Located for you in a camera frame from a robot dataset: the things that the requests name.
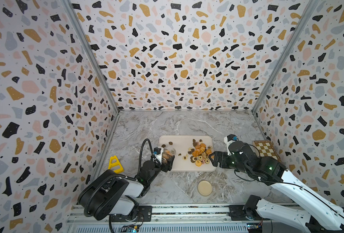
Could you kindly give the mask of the orange chocolate chip cookie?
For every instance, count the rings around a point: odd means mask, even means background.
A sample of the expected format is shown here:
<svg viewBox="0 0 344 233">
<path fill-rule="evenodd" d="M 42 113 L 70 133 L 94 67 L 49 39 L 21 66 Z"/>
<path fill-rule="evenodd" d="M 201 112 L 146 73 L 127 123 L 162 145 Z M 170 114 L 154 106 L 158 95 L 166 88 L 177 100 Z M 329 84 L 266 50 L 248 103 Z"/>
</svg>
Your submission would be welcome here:
<svg viewBox="0 0 344 233">
<path fill-rule="evenodd" d="M 205 152 L 206 152 L 207 155 L 210 155 L 210 154 L 213 153 L 211 149 L 207 149 Z"/>
</svg>

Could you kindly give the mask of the jar with beige lid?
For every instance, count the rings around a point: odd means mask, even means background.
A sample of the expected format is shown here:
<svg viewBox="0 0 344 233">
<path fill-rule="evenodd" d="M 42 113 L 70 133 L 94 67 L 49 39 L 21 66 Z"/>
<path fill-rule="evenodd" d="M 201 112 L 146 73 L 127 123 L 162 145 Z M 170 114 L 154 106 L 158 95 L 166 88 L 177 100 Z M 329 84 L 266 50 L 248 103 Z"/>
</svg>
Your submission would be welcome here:
<svg viewBox="0 0 344 233">
<path fill-rule="evenodd" d="M 172 145 L 166 145 L 162 152 L 162 162 L 166 163 L 168 159 L 176 155 L 176 150 Z"/>
</svg>

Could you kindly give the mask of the yellow flower cookie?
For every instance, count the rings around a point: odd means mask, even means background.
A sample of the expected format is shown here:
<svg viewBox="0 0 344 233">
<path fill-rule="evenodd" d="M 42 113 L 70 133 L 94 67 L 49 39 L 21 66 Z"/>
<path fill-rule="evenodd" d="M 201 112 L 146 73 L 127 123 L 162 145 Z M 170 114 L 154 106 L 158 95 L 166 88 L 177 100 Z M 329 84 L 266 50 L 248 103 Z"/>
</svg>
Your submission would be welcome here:
<svg viewBox="0 0 344 233">
<path fill-rule="evenodd" d="M 197 161 L 195 162 L 195 165 L 198 166 L 198 167 L 200 167 L 200 166 L 202 165 L 202 162 L 199 161 L 199 160 L 197 160 Z"/>
</svg>

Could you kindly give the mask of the orange pretzel cookie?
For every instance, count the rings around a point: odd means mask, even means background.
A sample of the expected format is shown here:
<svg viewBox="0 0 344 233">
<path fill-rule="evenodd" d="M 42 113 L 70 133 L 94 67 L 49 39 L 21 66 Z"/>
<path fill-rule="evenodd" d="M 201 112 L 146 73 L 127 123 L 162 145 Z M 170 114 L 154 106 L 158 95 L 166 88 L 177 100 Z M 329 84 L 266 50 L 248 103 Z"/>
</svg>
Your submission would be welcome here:
<svg viewBox="0 0 344 233">
<path fill-rule="evenodd" d="M 202 153 L 201 150 L 195 150 L 195 151 L 192 153 L 192 155 L 193 155 L 194 157 L 197 157 L 197 156 L 199 156 L 201 153 Z"/>
</svg>

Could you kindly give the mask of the beige round jar lid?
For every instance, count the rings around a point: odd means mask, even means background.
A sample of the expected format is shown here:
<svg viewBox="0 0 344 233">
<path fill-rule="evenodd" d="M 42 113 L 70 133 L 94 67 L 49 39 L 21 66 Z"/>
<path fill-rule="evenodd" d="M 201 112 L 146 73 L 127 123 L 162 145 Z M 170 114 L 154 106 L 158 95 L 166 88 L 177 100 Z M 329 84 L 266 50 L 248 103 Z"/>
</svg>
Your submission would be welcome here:
<svg viewBox="0 0 344 233">
<path fill-rule="evenodd" d="M 213 187 L 210 182 L 203 180 L 198 183 L 197 190 L 201 196 L 208 197 L 211 195 Z"/>
</svg>

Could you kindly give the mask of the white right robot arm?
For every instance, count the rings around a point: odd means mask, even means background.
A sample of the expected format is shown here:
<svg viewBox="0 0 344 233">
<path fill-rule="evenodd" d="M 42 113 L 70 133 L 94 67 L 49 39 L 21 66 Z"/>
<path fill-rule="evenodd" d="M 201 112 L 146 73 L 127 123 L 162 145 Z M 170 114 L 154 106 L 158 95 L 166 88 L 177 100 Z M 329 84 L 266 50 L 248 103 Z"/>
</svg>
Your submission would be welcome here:
<svg viewBox="0 0 344 233">
<path fill-rule="evenodd" d="M 253 145 L 230 140 L 226 146 L 226 152 L 207 155 L 213 166 L 244 173 L 283 193 L 300 207 L 294 209 L 250 195 L 242 209 L 247 219 L 270 219 L 305 233 L 344 233 L 344 207 L 317 194 L 278 160 L 258 156 Z"/>
</svg>

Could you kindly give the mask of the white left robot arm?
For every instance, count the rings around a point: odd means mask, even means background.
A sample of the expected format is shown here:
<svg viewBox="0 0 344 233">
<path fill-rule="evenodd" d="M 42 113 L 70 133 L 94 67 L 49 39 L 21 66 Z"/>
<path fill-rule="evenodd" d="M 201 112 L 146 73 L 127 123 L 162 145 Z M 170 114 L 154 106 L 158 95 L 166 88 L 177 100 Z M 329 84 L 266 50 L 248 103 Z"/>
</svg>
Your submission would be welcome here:
<svg viewBox="0 0 344 233">
<path fill-rule="evenodd" d="M 79 195 L 78 203 L 84 208 L 85 216 L 102 220 L 139 220 L 146 212 L 135 198 L 142 198 L 160 172 L 172 170 L 176 150 L 171 147 L 156 147 L 151 159 L 145 161 L 134 178 L 105 171 Z"/>
</svg>

